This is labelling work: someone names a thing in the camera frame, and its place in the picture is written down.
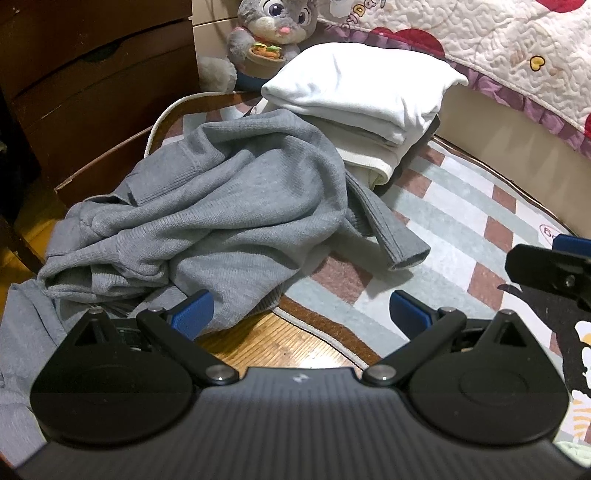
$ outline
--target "purple ruffled trim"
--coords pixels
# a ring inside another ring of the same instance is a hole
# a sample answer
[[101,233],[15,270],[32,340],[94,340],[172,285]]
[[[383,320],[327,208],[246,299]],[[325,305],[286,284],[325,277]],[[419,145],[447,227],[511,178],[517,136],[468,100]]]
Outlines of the purple ruffled trim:
[[[335,25],[325,26],[323,37],[327,41],[356,42],[372,47],[423,51],[405,42],[384,35],[376,35],[370,32],[342,28]],[[564,140],[573,150],[591,160],[591,140],[554,112],[547,110],[530,98],[514,92],[510,88],[501,85],[470,67],[460,65],[451,60],[446,61],[458,72],[466,76],[469,88],[483,93],[501,105],[510,106],[515,110],[523,112],[530,120],[543,125],[550,133]]]

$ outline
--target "gray sweater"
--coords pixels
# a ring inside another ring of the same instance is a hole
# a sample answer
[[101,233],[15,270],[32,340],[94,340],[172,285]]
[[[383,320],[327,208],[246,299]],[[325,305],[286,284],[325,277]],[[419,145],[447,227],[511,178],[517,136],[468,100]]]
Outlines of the gray sweater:
[[377,236],[393,268],[428,254],[316,127],[282,109],[204,124],[139,162],[111,195],[72,207],[39,280],[46,295],[82,303],[206,288],[213,331],[274,306],[335,232]]

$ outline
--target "wooden floor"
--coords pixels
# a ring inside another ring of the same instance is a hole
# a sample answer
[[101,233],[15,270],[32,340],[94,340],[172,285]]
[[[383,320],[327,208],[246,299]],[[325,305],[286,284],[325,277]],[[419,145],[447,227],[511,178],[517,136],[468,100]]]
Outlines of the wooden floor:
[[[19,218],[18,232],[39,253],[45,252],[53,225],[65,208],[41,181],[30,188]],[[8,287],[31,274],[9,251],[0,251],[0,306],[4,310]],[[244,374],[247,367],[352,367],[326,342],[272,314],[241,321],[234,328],[198,340],[199,344]]]

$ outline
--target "drawer handle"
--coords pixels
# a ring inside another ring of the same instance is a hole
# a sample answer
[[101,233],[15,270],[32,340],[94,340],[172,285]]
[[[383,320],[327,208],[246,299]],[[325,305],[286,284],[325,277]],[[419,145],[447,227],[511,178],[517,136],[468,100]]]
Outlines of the drawer handle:
[[82,57],[82,60],[87,61],[89,63],[98,63],[100,61],[104,61],[109,57],[113,56],[119,47],[121,46],[121,40],[115,40],[111,43],[107,43],[107,45],[103,47],[99,47],[94,49],[91,52],[88,52],[86,55]]

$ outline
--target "bunny plush eye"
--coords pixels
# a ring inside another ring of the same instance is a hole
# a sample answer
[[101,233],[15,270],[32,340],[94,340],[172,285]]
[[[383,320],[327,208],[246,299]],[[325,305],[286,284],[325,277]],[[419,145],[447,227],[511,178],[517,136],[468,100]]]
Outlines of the bunny plush eye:
[[312,14],[310,13],[310,9],[308,9],[308,7],[304,7],[300,12],[300,16],[297,18],[297,24],[305,27],[306,25],[309,25],[311,17]]
[[281,0],[264,0],[261,4],[263,12],[270,17],[278,17],[285,8]]

